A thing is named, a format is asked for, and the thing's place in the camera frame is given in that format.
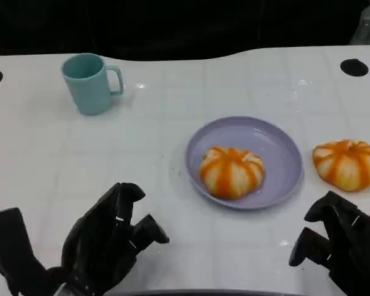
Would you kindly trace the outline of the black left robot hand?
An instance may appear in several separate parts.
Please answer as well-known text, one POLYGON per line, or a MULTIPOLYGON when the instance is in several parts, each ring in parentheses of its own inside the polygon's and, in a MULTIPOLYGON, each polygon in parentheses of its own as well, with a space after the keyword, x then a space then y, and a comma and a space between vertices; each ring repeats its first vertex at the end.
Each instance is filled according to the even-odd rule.
POLYGON ((72 227, 61 266, 76 295, 104 295, 131 271, 137 255, 170 239, 152 215, 132 224, 134 203, 145 197, 134 183, 114 184, 72 227))

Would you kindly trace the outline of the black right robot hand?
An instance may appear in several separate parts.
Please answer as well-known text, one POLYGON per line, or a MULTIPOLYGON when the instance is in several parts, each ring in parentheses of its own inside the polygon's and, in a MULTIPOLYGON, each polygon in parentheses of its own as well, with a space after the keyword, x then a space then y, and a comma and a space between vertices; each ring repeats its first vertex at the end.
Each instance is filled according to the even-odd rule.
POLYGON ((323 222, 327 237, 303 228, 289 265, 295 267, 309 259, 325 267, 346 295, 370 295, 370 216, 329 191, 310 207, 304 219, 323 222))

